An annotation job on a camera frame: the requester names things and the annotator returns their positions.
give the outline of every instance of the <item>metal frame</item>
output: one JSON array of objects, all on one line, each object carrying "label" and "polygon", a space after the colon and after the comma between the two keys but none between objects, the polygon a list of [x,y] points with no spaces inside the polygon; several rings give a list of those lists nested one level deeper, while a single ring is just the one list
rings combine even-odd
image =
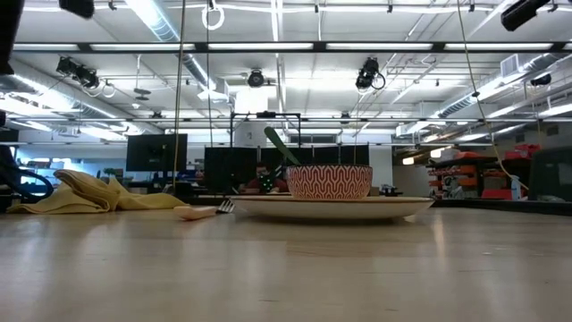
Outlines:
[{"label": "metal frame", "polygon": [[[21,42],[14,45],[16,53],[77,53],[77,54],[179,54],[179,47],[174,43],[140,42],[140,43],[110,43],[110,42]],[[268,48],[256,48],[257,45],[268,44]],[[359,44],[361,47],[340,48],[340,44]],[[534,44],[546,44],[547,47],[534,48]],[[105,45],[111,49],[95,49],[93,46]],[[189,42],[184,43],[186,54],[235,54],[235,53],[435,53],[463,54],[464,43],[446,41],[276,41],[276,42]],[[245,46],[246,48],[211,48],[210,45]],[[471,48],[472,45],[492,45],[488,48]],[[572,53],[572,42],[467,42],[470,53]]]},{"label": "metal frame", "polygon": [[[250,122],[252,120],[258,120],[258,121],[275,121],[275,120],[281,120],[281,122],[290,122],[290,120],[288,119],[288,116],[294,116],[296,118],[298,118],[298,148],[302,148],[302,117],[300,113],[272,113],[273,116],[283,116],[284,118],[275,118],[275,117],[263,117],[263,116],[258,116],[256,114],[251,114],[251,113],[231,113],[231,118],[229,119],[231,122],[231,128],[230,128],[230,135],[231,135],[231,148],[233,147],[233,142],[234,142],[234,138],[232,137],[232,133],[234,132],[234,119],[236,119],[236,116],[244,116],[244,121],[245,122]],[[254,119],[250,119],[248,118],[249,116],[255,116],[256,118]]]},{"label": "metal frame", "polygon": [[[213,122],[229,122],[236,119],[236,116],[256,116],[255,114],[234,114],[231,118],[228,117],[215,117]],[[429,117],[359,117],[359,118],[340,118],[340,117],[302,117],[298,113],[276,113],[276,115],[296,115],[301,122],[314,122],[314,123],[328,123],[328,122],[371,122],[371,123],[401,123],[401,122],[435,122],[435,123],[484,123],[482,118],[429,118]],[[173,123],[174,118],[81,118],[81,117],[8,117],[8,120],[14,121],[34,121],[34,122],[52,122],[52,123],[66,123],[66,122],[132,122],[132,123]],[[289,122],[285,118],[249,118],[251,122]],[[208,122],[206,117],[188,118],[183,117],[178,120],[180,123],[188,122]],[[487,118],[488,123],[572,123],[572,117],[547,117],[547,118]]]}]

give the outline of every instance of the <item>bowl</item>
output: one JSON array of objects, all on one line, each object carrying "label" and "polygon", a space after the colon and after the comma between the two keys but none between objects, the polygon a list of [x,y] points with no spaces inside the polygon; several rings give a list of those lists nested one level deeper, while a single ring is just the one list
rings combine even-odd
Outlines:
[{"label": "bowl", "polygon": [[286,170],[296,199],[362,199],[372,186],[369,165],[294,165]]}]

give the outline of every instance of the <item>wooden table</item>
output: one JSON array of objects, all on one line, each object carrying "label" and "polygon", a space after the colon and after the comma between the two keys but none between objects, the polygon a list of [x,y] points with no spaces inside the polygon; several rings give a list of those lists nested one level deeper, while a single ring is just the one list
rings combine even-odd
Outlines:
[{"label": "wooden table", "polygon": [[0,216],[0,320],[570,321],[572,219]]}]

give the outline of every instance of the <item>ceiling duct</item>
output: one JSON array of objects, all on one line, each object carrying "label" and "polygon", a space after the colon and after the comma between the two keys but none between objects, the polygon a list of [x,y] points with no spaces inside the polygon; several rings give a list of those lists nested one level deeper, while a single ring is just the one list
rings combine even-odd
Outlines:
[{"label": "ceiling duct", "polygon": [[[27,66],[26,64],[20,63],[12,59],[10,61],[10,65],[15,70],[16,74],[13,76],[14,78],[20,80],[20,82],[25,83],[26,86],[29,86],[33,89],[32,95],[28,94],[25,97],[31,100],[35,100],[37,98],[48,97],[46,92],[41,93],[42,89],[35,89],[34,86],[42,86],[47,89],[50,89],[51,93],[57,93],[58,95],[54,95],[59,99],[54,100],[54,105],[66,105],[66,106],[49,106],[55,108],[55,112],[57,112],[57,108],[62,107],[73,107],[78,109],[78,113],[81,115],[88,114],[88,115],[101,115],[101,118],[109,118],[109,121],[112,122],[114,118],[132,118],[133,115],[128,114],[117,107],[110,106],[109,104],[94,98],[90,97],[87,94],[83,93],[80,90],[75,89],[74,87],[62,82],[58,81],[51,76],[45,75],[38,70]],[[148,123],[130,123],[130,126],[139,129],[142,132],[154,133],[154,134],[162,134],[164,133],[163,130],[157,128],[154,125]]]},{"label": "ceiling duct", "polygon": [[[568,54],[542,54],[533,55],[532,58],[528,56],[528,59],[526,59],[526,55],[513,55],[500,64],[502,67],[501,72],[497,72],[492,77],[488,77],[487,80],[477,84],[477,91],[481,93],[479,98],[484,99],[484,95],[489,97],[492,94],[496,94],[494,93],[496,89],[514,83],[515,81],[522,81],[537,72],[541,72],[567,55]],[[437,116],[447,117],[474,103],[476,103],[476,99],[473,97],[473,91],[470,90],[462,97],[457,97],[445,102],[439,109],[440,113],[438,113]]]},{"label": "ceiling duct", "polygon": [[[158,0],[125,0],[131,10],[147,25],[157,39],[163,42],[179,42],[181,37],[179,31],[175,29],[173,23]],[[191,54],[183,54],[182,64],[190,74],[197,80],[199,86],[208,91],[211,89],[210,98],[213,100],[228,101],[228,86],[224,81],[215,81],[209,78],[205,69],[197,62]],[[199,95],[203,100],[209,95]]]}]

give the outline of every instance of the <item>spotlight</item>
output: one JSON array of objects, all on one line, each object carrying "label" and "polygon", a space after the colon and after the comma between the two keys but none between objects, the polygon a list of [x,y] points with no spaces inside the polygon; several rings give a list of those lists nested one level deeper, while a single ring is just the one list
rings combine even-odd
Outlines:
[{"label": "spotlight", "polygon": [[[383,80],[383,85],[381,87],[374,86],[374,81],[378,76]],[[382,89],[384,86],[385,78],[379,73],[379,63],[377,63],[377,58],[367,58],[364,66],[358,72],[356,79],[357,90],[364,92],[370,87],[374,89]]]},{"label": "spotlight", "polygon": [[261,70],[255,69],[252,70],[250,76],[248,76],[247,84],[251,88],[259,88],[265,84],[265,77],[262,74]]},{"label": "spotlight", "polygon": [[530,80],[530,85],[532,86],[548,85],[551,83],[551,81],[552,81],[552,76],[549,73],[547,73],[546,75],[538,77],[534,80]]},{"label": "spotlight", "polygon": [[550,0],[519,0],[500,16],[500,23],[508,31],[518,27],[536,16],[536,10],[548,4]]},{"label": "spotlight", "polygon": [[163,116],[161,115],[161,111],[153,111],[153,115],[149,116],[149,118],[163,118]]},{"label": "spotlight", "polygon": [[99,86],[97,72],[88,70],[85,66],[78,67],[75,72],[75,77],[72,78],[87,89],[96,89]]},{"label": "spotlight", "polygon": [[70,57],[61,57],[55,68],[56,72],[63,77],[71,77],[87,89],[96,89],[99,86],[99,78],[95,70],[90,70],[86,66],[74,63]]},{"label": "spotlight", "polygon": [[[350,118],[349,112],[348,112],[348,111],[343,111],[343,112],[341,112],[340,118]],[[341,125],[347,125],[347,124],[349,124],[349,122],[347,122],[347,121],[342,121],[342,122],[340,122],[340,124],[341,124]]]},{"label": "spotlight", "polygon": [[60,0],[60,8],[79,17],[90,19],[96,11],[94,0]]}]

